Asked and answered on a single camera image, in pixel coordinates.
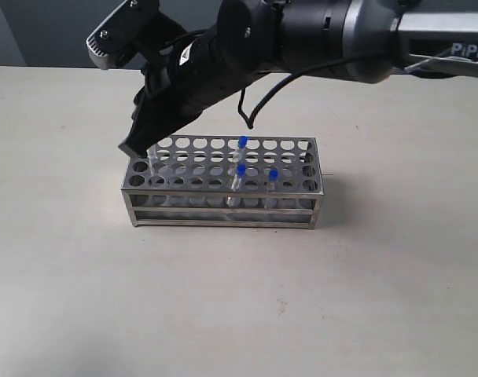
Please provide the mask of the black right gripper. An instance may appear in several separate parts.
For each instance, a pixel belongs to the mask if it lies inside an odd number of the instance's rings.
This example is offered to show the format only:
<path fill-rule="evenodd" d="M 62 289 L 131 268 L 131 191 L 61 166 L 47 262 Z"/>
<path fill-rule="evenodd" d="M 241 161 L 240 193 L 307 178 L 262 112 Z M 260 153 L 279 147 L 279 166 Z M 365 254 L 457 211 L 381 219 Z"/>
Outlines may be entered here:
<path fill-rule="evenodd" d="M 146 158 L 159 141 L 274 69 L 277 42 L 276 31 L 206 31 L 149 43 L 142 50 L 145 85 L 134 97 L 132 126 L 119 149 Z"/>

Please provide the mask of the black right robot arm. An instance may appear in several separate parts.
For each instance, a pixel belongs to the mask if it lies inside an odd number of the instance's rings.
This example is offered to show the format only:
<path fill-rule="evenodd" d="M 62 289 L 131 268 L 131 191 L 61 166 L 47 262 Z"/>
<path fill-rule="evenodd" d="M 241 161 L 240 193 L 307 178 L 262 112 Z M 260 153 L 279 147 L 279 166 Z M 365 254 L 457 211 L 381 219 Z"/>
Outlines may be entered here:
<path fill-rule="evenodd" d="M 144 157 L 207 108 L 276 71 L 377 83 L 395 69 L 423 79 L 478 78 L 478 2 L 224 1 L 215 24 L 186 32 L 147 2 L 147 57 L 120 149 Z"/>

